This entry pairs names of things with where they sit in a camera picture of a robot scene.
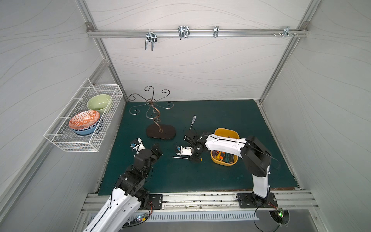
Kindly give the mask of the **orange black screwdriver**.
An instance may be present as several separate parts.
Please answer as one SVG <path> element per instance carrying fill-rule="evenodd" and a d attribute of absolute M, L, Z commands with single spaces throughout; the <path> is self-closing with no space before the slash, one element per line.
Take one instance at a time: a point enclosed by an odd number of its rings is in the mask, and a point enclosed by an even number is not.
<path fill-rule="evenodd" d="M 225 152 L 220 151 L 218 156 L 217 156 L 218 160 L 224 160 L 225 155 L 226 155 Z"/>

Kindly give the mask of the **green black screwdriver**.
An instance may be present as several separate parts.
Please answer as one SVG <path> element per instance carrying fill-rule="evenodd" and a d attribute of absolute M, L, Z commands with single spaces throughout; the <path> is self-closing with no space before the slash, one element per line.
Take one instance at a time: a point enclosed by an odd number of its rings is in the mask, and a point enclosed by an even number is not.
<path fill-rule="evenodd" d="M 230 163 L 231 158 L 230 158 L 230 154 L 229 153 L 226 153 L 225 158 L 224 158 L 224 161 L 225 161 L 225 163 Z"/>

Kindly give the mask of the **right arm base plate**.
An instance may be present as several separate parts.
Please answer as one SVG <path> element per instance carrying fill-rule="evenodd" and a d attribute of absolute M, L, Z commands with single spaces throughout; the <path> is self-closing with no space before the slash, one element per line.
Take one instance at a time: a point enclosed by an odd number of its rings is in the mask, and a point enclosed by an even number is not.
<path fill-rule="evenodd" d="M 273 192 L 269 192 L 267 197 L 261 198 L 254 193 L 237 193 L 236 199 L 239 208 L 275 208 L 279 207 Z"/>

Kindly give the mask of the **black yellow large screwdriver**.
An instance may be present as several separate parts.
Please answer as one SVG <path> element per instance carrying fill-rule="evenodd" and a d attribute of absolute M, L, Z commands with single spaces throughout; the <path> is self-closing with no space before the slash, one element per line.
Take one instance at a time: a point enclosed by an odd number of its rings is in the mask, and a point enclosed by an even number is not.
<path fill-rule="evenodd" d="M 184 159 L 184 160 L 189 160 L 191 162 L 202 162 L 202 158 L 200 157 L 176 157 L 176 156 L 173 156 L 172 157 L 173 159 Z"/>

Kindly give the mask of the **yellow plastic storage tray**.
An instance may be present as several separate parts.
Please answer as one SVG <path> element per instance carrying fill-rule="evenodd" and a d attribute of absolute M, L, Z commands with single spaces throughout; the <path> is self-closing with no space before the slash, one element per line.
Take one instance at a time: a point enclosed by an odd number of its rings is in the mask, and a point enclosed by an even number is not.
<path fill-rule="evenodd" d="M 220 148 L 221 150 L 216 150 L 218 154 L 222 151 L 234 155 L 234 163 L 225 163 L 224 160 L 218 160 L 217 156 L 214 158 L 211 151 L 210 156 L 212 161 L 226 167 L 235 165 L 238 161 L 239 153 L 237 152 L 236 144 L 233 142 L 237 142 L 240 139 L 239 134 L 233 130 L 218 128 L 215 130 L 214 135 L 216 137 L 216 145 L 212 145 L 212 148 Z"/>

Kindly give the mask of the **small grey clear screwdriver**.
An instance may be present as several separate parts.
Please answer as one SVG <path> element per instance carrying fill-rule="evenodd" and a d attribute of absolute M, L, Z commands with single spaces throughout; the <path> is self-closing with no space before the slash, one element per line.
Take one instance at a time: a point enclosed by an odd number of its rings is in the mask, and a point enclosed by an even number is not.
<path fill-rule="evenodd" d="M 190 125 L 190 127 L 189 127 L 189 130 L 192 129 L 192 127 L 193 127 L 193 125 L 194 125 L 194 123 L 195 123 L 196 118 L 197 118 L 197 116 L 194 115 L 193 118 L 192 118 L 192 121 L 191 121 L 191 125 Z"/>

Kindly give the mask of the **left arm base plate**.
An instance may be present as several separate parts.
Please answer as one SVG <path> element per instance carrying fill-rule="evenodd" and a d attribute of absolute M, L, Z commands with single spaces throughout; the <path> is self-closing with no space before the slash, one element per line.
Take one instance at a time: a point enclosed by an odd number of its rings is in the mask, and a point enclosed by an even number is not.
<path fill-rule="evenodd" d="M 163 194 L 147 194 L 141 203 L 142 208 L 149 210 L 161 210 L 163 205 Z"/>

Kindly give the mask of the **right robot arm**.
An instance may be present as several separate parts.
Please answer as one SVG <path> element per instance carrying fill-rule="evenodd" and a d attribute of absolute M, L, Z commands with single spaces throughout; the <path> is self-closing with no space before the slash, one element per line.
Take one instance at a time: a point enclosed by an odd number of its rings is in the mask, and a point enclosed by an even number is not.
<path fill-rule="evenodd" d="M 220 151 L 241 158 L 253 179 L 252 202 L 265 204 L 270 194 L 269 174 L 272 155 L 255 136 L 235 139 L 189 130 L 184 140 L 191 146 L 191 159 L 198 161 L 204 150 Z"/>

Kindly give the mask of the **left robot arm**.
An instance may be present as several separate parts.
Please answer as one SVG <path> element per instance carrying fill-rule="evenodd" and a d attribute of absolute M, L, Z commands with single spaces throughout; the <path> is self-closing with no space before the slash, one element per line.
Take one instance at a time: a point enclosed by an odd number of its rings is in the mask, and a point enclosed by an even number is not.
<path fill-rule="evenodd" d="M 85 232 L 119 232 L 125 225 L 131 226 L 131 216 L 141 208 L 146 208 L 149 191 L 144 188 L 152 166 L 163 155 L 159 144 L 145 148 L 142 144 L 132 144 L 136 151 L 133 165 L 116 181 L 111 195 L 103 207 L 84 229 Z"/>

